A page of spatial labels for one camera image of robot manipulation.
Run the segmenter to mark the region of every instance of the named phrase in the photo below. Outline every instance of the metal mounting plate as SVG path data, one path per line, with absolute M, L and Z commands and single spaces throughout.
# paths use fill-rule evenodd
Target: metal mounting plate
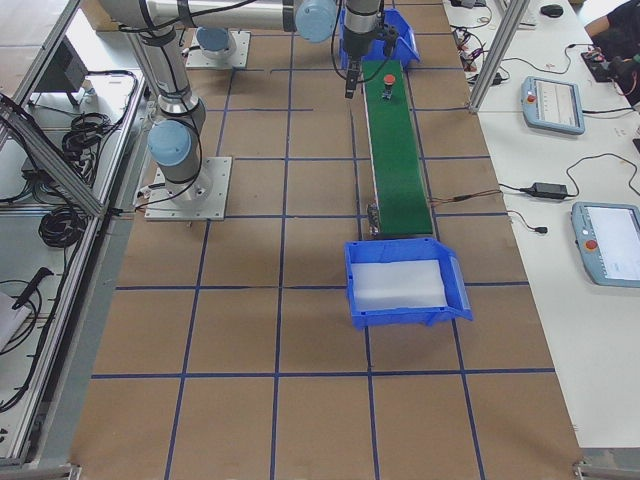
M 227 58 L 213 59 L 205 57 L 202 50 L 192 50 L 187 59 L 187 69 L 211 69 L 211 70 L 231 70 L 232 68 L 243 69 L 247 67 L 249 57 L 249 42 L 251 33 L 245 31 L 229 31 L 236 41 L 236 51 Z M 198 39 L 193 36 L 191 46 L 199 46 Z
M 211 193 L 203 201 L 194 204 L 176 203 L 165 200 L 162 203 L 149 205 L 144 214 L 150 221 L 191 221 L 191 220 L 224 220 L 227 205 L 229 179 L 231 178 L 231 157 L 211 157 L 202 161 L 202 169 L 213 179 Z M 163 183 L 164 175 L 158 169 L 154 183 Z M 163 189 L 153 190 L 149 202 L 164 200 L 169 196 Z

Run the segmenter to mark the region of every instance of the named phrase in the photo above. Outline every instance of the green conveyor belt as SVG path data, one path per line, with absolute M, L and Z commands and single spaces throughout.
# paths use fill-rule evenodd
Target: green conveyor belt
M 373 75 L 380 64 L 363 62 L 364 78 Z M 396 77 L 390 100 L 382 98 L 387 74 Z M 387 62 L 365 84 L 365 100 L 380 236 L 431 235 L 433 224 L 400 62 Z

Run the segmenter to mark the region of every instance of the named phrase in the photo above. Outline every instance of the robotic arm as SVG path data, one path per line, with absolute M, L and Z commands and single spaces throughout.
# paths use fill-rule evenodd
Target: robotic arm
M 138 60 L 157 86 L 159 105 L 169 115 L 198 106 L 180 58 L 173 24 L 186 27 L 299 31 L 312 42 L 327 39 L 336 21 L 333 0 L 101 0 L 105 10 L 131 32 L 139 34 Z M 349 62 L 345 97 L 352 98 L 362 57 L 376 39 L 389 40 L 384 25 L 384 0 L 346 0 L 343 49 Z M 394 33 L 385 53 L 390 56 Z
M 349 56 L 345 78 L 347 98 L 353 97 L 362 57 L 369 52 L 372 42 L 377 38 L 388 38 L 387 30 L 393 31 L 384 25 L 382 1 L 346 0 L 343 49 Z M 205 106 L 191 91 L 174 24 L 180 22 L 186 27 L 207 29 L 298 31 L 311 42 L 321 42 L 333 34 L 337 20 L 335 0 L 100 2 L 113 19 L 124 25 L 123 31 L 136 34 L 130 36 L 136 59 L 157 96 L 160 113 L 165 119 L 149 133 L 149 151 L 164 174 L 170 199 L 185 208 L 205 202 L 213 180 L 208 178 L 202 159 L 196 154 Z M 392 49 L 393 45 L 387 47 L 389 52 L 385 51 L 385 54 L 390 56 Z

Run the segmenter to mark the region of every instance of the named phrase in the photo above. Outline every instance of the aluminum profile rail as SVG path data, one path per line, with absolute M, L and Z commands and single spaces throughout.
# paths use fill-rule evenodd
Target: aluminum profile rail
M 6 97 L 0 97 L 0 115 L 24 137 L 28 153 L 33 155 L 36 165 L 64 188 L 87 215 L 102 218 L 106 206 L 94 197 L 91 188 L 60 159 L 59 152 L 35 130 L 33 125 L 2 101 L 4 98 Z M 0 128 L 0 136 L 3 130 L 6 130 L 6 127 Z

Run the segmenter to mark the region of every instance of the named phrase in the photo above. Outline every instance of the blue plastic bin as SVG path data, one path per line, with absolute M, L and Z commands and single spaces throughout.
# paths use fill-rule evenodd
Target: blue plastic bin
M 345 244 L 344 251 L 347 267 L 347 297 L 349 298 L 351 319 L 356 328 L 362 329 L 367 326 L 391 323 L 424 323 L 431 326 L 434 323 L 453 320 L 456 317 L 473 320 L 458 258 L 453 250 L 437 240 L 416 238 L 348 242 Z M 447 300 L 446 306 L 368 311 L 356 309 L 353 264 L 411 260 L 438 260 Z
M 387 25 L 393 25 L 398 30 L 398 41 L 396 43 L 395 51 L 391 57 L 393 60 L 399 60 L 402 64 L 402 68 L 406 69 L 411 60 L 420 61 L 420 54 L 416 47 L 416 39 L 413 35 L 413 29 L 402 17 L 400 12 L 395 8 L 385 9 L 385 23 Z M 340 64 L 342 68 L 347 68 L 349 59 L 342 49 L 344 27 L 344 10 L 340 13 Z M 371 46 L 371 52 L 364 57 L 364 60 L 384 60 L 386 57 L 382 52 L 384 42 L 382 40 L 374 40 Z

